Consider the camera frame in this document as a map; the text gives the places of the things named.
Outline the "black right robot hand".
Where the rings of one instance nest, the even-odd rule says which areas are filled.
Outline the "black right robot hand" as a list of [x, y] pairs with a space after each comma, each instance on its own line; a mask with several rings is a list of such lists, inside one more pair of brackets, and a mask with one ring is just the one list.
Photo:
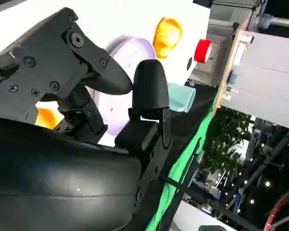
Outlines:
[[172, 146], [160, 61], [130, 79], [62, 8], [0, 53], [0, 231], [118, 231]]

